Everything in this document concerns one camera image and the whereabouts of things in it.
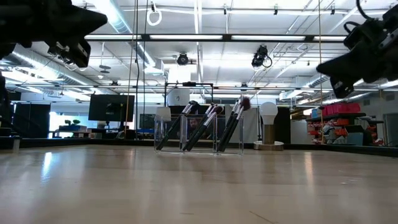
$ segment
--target wooden base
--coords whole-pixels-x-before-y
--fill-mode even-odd
[[[275,144],[263,144],[261,141],[256,141],[254,142],[254,149],[262,151],[283,151],[284,143],[276,141]]]

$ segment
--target makeup brush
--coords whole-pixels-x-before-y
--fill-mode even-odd
[[[231,114],[230,114],[230,116],[229,116],[229,118],[228,118],[228,121],[227,121],[227,123],[226,123],[226,125],[225,125],[223,134],[221,135],[220,139],[225,138],[224,135],[225,135],[225,133],[226,133],[226,130],[227,130],[228,126],[231,124],[231,122],[233,121],[233,119],[234,119],[234,114],[238,112],[238,109],[239,109],[239,100],[236,100],[236,103],[235,103],[235,105],[234,105],[234,107],[233,107],[233,109],[232,109],[232,111],[231,111]]]
[[[189,113],[192,113],[192,111],[196,112],[199,109],[199,107],[200,107],[200,105],[198,104],[198,102],[196,102],[194,100],[189,101],[188,105],[185,106],[185,108],[184,108],[184,110],[182,110],[181,114],[189,114]],[[173,122],[170,129],[165,134],[164,138],[160,141],[159,145],[157,145],[156,150],[162,150],[164,145],[169,140],[169,137],[174,132],[176,132],[176,130],[178,129],[180,122],[181,122],[181,115],[178,116],[177,119]]]
[[[239,106],[239,112],[234,114],[234,120],[231,122],[231,124],[228,126],[225,134],[223,135],[224,138],[220,139],[220,143],[218,144],[217,147],[217,152],[224,152],[227,144],[229,143],[229,140],[231,140],[231,137],[239,123],[239,120],[242,117],[243,111],[247,111],[250,109],[251,103],[250,103],[250,98],[244,97],[242,99],[242,102],[240,103]]]
[[[209,114],[211,114],[211,112],[213,112],[213,110],[217,107],[217,105],[215,105],[214,103],[211,103],[211,105],[209,106],[209,108],[207,108],[205,114],[203,115],[203,117],[201,118],[197,128],[195,128],[195,130],[192,132],[191,137],[194,137],[196,135],[196,133],[199,131],[199,128],[206,122],[207,117],[209,116]],[[185,147],[182,149],[183,151],[185,151],[187,149],[187,145],[185,145]]]
[[[213,112],[211,112],[211,114],[207,117],[205,123],[199,127],[198,132],[192,138],[189,139],[187,145],[185,146],[186,150],[191,151],[191,149],[194,147],[194,145],[199,141],[200,137],[206,131],[207,127],[211,124],[215,116],[223,112],[223,110],[224,108],[222,106],[216,106],[214,108]]]

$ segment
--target person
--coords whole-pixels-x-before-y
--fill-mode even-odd
[[[200,123],[200,118],[189,118],[188,123],[188,138],[192,137],[193,132],[198,128]],[[208,139],[213,133],[213,125],[211,124],[206,131],[203,133],[201,139]]]

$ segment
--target ceiling camera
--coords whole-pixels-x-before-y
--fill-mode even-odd
[[[177,64],[186,65],[189,62],[188,56],[186,53],[180,53],[180,56],[177,59]]]

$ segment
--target red storage bin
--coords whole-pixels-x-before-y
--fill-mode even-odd
[[[325,110],[326,110],[326,115],[332,115],[333,114],[333,105],[326,105]]]
[[[348,103],[347,104],[347,110],[349,113],[359,113],[361,112],[361,106],[359,103]]]
[[[335,103],[332,106],[333,106],[333,114],[361,112],[361,107],[359,103]]]

